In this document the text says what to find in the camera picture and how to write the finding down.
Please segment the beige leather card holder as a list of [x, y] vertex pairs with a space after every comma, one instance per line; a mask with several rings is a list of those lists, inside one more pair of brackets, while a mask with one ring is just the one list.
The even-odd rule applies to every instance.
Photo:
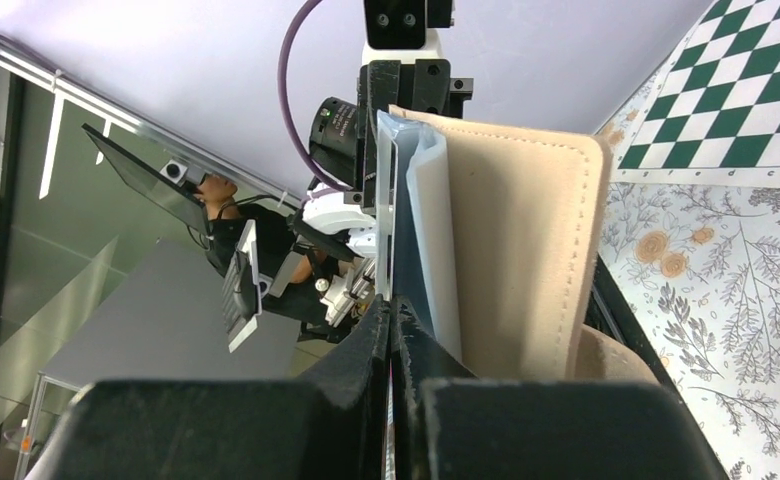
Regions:
[[608, 180], [599, 137], [391, 106], [448, 153], [460, 360], [485, 378], [654, 383], [636, 353], [585, 323]]

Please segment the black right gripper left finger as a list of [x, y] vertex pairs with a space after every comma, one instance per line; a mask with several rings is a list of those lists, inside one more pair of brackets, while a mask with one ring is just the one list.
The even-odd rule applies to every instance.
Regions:
[[110, 380], [65, 413], [33, 479], [380, 479], [390, 304], [291, 379]]

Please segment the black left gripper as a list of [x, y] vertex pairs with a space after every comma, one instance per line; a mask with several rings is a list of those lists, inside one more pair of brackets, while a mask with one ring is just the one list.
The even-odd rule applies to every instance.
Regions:
[[464, 104], [473, 97], [472, 78], [451, 75], [445, 59], [375, 60], [360, 69], [357, 90], [357, 147], [355, 199], [365, 212], [377, 203], [378, 111], [398, 107], [462, 118]]

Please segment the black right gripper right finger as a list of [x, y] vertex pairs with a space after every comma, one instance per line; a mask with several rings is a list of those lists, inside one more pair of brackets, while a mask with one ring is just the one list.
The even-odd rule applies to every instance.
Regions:
[[478, 378], [391, 303], [399, 479], [723, 479], [696, 421], [647, 382]]

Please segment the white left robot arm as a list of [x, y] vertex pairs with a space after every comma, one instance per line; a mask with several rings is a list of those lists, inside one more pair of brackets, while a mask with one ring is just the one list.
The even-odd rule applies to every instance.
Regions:
[[436, 28], [426, 29], [419, 49], [366, 46], [356, 87], [353, 102], [329, 97], [321, 104], [309, 135], [309, 155], [339, 186], [315, 179], [292, 222], [299, 235], [344, 261], [378, 253], [377, 111], [397, 105], [460, 118], [473, 96], [472, 79], [453, 76]]

